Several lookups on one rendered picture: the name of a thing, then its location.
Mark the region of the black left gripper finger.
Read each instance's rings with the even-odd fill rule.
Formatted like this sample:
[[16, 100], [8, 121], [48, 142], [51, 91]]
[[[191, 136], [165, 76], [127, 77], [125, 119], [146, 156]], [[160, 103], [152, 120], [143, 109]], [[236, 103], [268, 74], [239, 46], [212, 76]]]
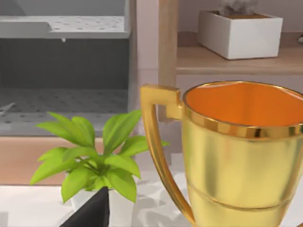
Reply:
[[103, 187], [60, 227], [108, 227], [109, 217], [109, 193], [108, 188]]

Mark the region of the gold trophy cup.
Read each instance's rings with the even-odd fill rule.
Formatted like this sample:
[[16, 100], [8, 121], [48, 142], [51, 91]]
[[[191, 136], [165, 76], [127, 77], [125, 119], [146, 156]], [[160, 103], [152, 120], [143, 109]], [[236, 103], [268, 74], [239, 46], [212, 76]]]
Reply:
[[[171, 199], [193, 227], [280, 227], [303, 176], [303, 94], [219, 81], [185, 93], [141, 86], [149, 150]], [[188, 198], [169, 170], [156, 106], [182, 122]]]

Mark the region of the green plant in white pot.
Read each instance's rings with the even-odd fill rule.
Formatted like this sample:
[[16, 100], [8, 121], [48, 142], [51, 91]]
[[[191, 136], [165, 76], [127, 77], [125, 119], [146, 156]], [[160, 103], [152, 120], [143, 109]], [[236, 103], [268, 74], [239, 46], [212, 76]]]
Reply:
[[38, 128], [51, 132], [71, 142], [74, 146], [55, 147], [38, 158], [41, 162], [31, 177], [34, 185], [50, 176], [65, 172], [61, 184], [63, 202], [76, 197], [79, 192], [114, 190], [132, 203], [136, 203], [137, 185], [134, 177], [141, 173], [133, 156], [148, 151], [145, 136], [131, 135], [141, 119], [141, 110], [113, 115], [103, 129], [103, 153], [96, 147], [95, 129], [84, 117], [71, 119], [51, 112], [55, 121], [41, 122]]

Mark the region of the pale wooden drawer front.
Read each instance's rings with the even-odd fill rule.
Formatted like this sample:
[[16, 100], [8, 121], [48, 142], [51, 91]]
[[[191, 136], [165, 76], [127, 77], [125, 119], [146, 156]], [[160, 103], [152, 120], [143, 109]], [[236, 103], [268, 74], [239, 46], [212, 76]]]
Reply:
[[[0, 185], [29, 185], [39, 167], [38, 158], [55, 147], [74, 147], [57, 137], [0, 137]], [[152, 159], [149, 151], [134, 156], [141, 171], [149, 170]], [[37, 185], [61, 185], [64, 173], [51, 176]]]

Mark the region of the wooden open shelf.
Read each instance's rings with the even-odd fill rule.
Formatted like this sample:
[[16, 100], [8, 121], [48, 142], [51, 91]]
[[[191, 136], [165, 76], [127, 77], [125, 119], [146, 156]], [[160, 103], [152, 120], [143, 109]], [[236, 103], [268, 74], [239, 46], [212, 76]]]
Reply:
[[198, 80], [264, 81], [303, 91], [303, 44], [297, 39], [301, 32], [283, 32], [279, 56], [269, 59], [225, 60], [199, 47], [195, 32], [178, 31], [178, 0], [159, 0], [158, 6], [158, 83], [176, 86], [177, 76], [182, 84], [193, 85]]

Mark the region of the white square plant pot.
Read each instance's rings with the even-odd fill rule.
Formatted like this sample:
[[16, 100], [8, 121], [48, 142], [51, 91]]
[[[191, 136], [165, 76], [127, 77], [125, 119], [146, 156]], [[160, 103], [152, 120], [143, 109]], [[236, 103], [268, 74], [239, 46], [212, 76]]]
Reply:
[[197, 42], [227, 60], [278, 56], [283, 18], [254, 13], [222, 16], [217, 10], [201, 10]]

